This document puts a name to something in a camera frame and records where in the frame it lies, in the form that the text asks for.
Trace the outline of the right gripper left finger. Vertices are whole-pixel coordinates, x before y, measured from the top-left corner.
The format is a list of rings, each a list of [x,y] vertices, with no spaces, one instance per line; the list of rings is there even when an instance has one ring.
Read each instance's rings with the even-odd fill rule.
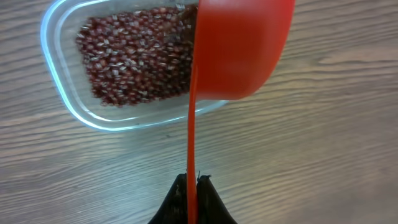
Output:
[[[148,224],[187,224],[187,177],[179,174]]]

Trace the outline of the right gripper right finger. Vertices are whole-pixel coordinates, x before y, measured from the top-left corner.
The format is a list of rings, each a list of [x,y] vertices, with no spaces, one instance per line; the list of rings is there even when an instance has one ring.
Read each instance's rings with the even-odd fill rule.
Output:
[[[198,178],[197,198],[198,224],[238,224],[211,183],[210,175]]]

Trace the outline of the red measuring scoop blue handle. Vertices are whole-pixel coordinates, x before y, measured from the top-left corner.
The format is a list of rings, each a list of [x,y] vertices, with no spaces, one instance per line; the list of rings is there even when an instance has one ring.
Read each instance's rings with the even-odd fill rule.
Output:
[[[281,56],[294,0],[200,0],[195,27],[187,134],[188,223],[198,221],[197,100],[238,100],[270,77]]]

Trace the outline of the red adzuki beans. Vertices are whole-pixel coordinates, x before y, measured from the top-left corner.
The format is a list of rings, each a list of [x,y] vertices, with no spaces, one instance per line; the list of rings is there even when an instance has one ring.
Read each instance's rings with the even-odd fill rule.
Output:
[[[92,95],[122,107],[188,93],[197,11],[177,4],[89,18],[75,42]]]

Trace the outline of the clear plastic container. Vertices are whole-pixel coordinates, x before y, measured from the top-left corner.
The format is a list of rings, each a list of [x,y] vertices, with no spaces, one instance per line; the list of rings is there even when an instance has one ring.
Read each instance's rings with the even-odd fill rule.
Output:
[[[77,49],[76,33],[89,17],[192,4],[193,0],[58,0],[45,13],[40,44],[64,105],[83,124],[103,131],[122,132],[185,121],[189,95],[137,106],[101,106],[94,98]]]

